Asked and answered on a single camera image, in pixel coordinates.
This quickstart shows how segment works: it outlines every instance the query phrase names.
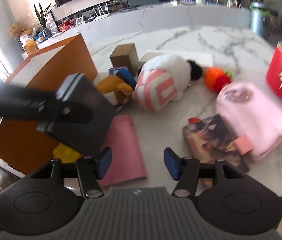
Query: gray ribbed plastic cover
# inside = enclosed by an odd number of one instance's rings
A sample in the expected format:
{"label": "gray ribbed plastic cover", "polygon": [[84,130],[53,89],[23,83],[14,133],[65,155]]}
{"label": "gray ribbed plastic cover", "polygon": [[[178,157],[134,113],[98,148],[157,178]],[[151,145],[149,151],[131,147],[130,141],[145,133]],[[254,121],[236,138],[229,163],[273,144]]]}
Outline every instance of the gray ribbed plastic cover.
{"label": "gray ribbed plastic cover", "polygon": [[275,231],[256,236],[223,232],[207,223],[191,200],[168,194],[166,188],[113,189],[101,199],[86,200],[70,223],[41,236],[0,240],[282,240]]}

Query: bottle of orange liquid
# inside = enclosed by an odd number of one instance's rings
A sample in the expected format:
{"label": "bottle of orange liquid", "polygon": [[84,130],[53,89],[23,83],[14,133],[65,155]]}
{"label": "bottle of orange liquid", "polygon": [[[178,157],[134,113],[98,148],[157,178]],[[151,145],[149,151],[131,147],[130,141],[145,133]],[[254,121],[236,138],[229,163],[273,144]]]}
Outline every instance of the bottle of orange liquid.
{"label": "bottle of orange liquid", "polygon": [[34,39],[29,38],[28,35],[25,35],[23,39],[23,48],[29,56],[39,50]]}

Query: blue vase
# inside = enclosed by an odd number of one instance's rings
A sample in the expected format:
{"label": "blue vase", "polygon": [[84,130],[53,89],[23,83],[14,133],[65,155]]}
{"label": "blue vase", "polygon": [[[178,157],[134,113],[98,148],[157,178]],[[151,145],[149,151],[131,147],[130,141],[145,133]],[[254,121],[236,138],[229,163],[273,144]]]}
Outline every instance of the blue vase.
{"label": "blue vase", "polygon": [[49,28],[43,29],[43,36],[46,40],[52,37],[52,33]]}

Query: pink tag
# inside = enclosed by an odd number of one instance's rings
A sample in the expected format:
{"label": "pink tag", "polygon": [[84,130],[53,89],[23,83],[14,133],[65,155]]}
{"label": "pink tag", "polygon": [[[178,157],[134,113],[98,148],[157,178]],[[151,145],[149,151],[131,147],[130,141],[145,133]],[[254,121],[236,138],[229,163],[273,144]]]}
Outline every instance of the pink tag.
{"label": "pink tag", "polygon": [[245,134],[234,140],[233,143],[236,145],[241,155],[245,155],[254,149],[254,146]]}

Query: pink striped fabric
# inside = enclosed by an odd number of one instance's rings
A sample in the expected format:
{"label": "pink striped fabric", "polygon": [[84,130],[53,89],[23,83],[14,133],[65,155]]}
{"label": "pink striped fabric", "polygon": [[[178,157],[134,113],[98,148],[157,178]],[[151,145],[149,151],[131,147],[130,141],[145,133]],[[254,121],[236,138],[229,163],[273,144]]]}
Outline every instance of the pink striped fabric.
{"label": "pink striped fabric", "polygon": [[135,88],[135,100],[149,111],[159,111],[177,90],[170,73],[164,70],[145,70],[139,75]]}

